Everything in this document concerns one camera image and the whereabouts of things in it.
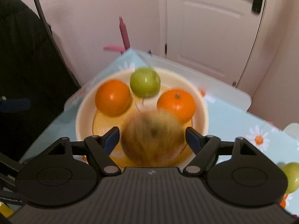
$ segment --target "wall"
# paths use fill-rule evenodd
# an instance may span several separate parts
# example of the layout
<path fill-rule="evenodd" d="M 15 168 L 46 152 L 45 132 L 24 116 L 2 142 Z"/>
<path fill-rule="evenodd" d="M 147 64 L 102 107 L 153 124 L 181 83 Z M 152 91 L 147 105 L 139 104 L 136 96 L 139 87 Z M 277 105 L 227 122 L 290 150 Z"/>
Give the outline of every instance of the wall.
<path fill-rule="evenodd" d="M 36 12 L 33 0 L 22 1 Z M 158 0 L 40 0 L 40 3 L 54 38 L 80 84 L 119 56 L 103 51 L 105 45 L 122 45 L 119 15 L 127 25 L 131 46 L 158 54 Z"/>
<path fill-rule="evenodd" d="M 295 6 L 294 0 L 267 0 L 254 53 L 238 84 L 238 88 L 250 96 L 254 95 L 272 64 L 290 20 L 296 17 Z"/>
<path fill-rule="evenodd" d="M 253 97 L 251 112 L 281 129 L 299 123 L 299 0 L 292 0 L 285 36 Z"/>

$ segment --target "ridged surface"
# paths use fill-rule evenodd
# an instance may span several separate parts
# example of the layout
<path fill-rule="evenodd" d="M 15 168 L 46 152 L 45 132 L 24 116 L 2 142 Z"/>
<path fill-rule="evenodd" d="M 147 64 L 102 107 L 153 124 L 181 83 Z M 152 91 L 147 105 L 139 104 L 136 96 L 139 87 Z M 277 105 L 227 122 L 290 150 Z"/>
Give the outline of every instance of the ridged surface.
<path fill-rule="evenodd" d="M 10 221 L 13 224 L 289 224 L 294 218 L 277 205 L 260 209 L 230 206 L 212 196 L 200 179 L 184 177 L 177 168 L 126 168 L 120 176 L 103 179 L 79 203 L 54 210 L 26 205 Z"/>

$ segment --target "pink handle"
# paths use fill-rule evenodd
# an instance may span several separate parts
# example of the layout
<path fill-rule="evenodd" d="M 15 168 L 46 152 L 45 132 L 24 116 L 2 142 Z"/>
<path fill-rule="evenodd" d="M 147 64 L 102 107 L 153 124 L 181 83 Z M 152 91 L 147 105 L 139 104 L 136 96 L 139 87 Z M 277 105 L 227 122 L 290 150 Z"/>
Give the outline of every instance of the pink handle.
<path fill-rule="evenodd" d="M 126 50 L 123 46 L 119 45 L 108 45 L 104 47 L 104 51 L 112 51 L 112 52 L 118 52 L 118 53 L 124 53 Z"/>
<path fill-rule="evenodd" d="M 123 22 L 123 18 L 120 16 L 119 17 L 119 29 L 121 31 L 121 37 L 123 39 L 123 43 L 125 46 L 125 50 L 129 49 L 130 46 L 130 41 L 128 37 L 128 32 L 125 23 Z"/>

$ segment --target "white door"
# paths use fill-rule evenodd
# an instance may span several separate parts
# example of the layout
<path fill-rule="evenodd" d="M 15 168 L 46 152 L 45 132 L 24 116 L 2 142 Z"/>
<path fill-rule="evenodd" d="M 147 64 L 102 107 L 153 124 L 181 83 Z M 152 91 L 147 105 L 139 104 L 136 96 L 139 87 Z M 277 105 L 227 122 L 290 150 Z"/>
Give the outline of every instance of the white door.
<path fill-rule="evenodd" d="M 228 84 L 249 59 L 262 12 L 252 0 L 167 0 L 167 59 Z"/>

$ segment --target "black cable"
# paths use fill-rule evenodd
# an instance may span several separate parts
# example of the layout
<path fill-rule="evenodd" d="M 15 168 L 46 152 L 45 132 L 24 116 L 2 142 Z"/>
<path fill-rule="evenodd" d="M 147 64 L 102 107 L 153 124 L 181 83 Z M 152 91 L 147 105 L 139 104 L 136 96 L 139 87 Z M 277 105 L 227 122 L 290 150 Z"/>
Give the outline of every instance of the black cable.
<path fill-rule="evenodd" d="M 47 31 L 48 37 L 51 40 L 51 42 L 52 42 L 52 44 L 53 44 L 53 46 L 54 46 L 54 48 L 55 48 L 58 56 L 60 57 L 63 65 L 64 65 L 64 67 L 68 71 L 68 73 L 69 73 L 70 77 L 73 79 L 74 83 L 80 88 L 81 86 L 79 85 L 78 81 L 74 77 L 73 73 L 69 70 L 69 68 L 67 67 L 67 65 L 65 64 L 65 60 L 63 59 L 63 56 L 62 56 L 62 54 L 61 54 L 61 52 L 59 50 L 59 47 L 57 46 L 57 44 L 56 44 L 56 42 L 55 42 L 55 40 L 53 38 L 52 32 L 51 32 L 51 30 L 49 28 L 49 25 L 48 25 L 48 23 L 46 21 L 46 18 L 44 17 L 44 13 L 42 11 L 42 8 L 41 8 L 39 0 L 34 0 L 34 3 L 35 3 L 35 6 L 36 6 L 36 9 L 37 9 L 37 13 L 39 15 L 39 18 L 41 19 L 41 21 L 42 21 L 42 23 L 44 25 L 44 28 Z"/>

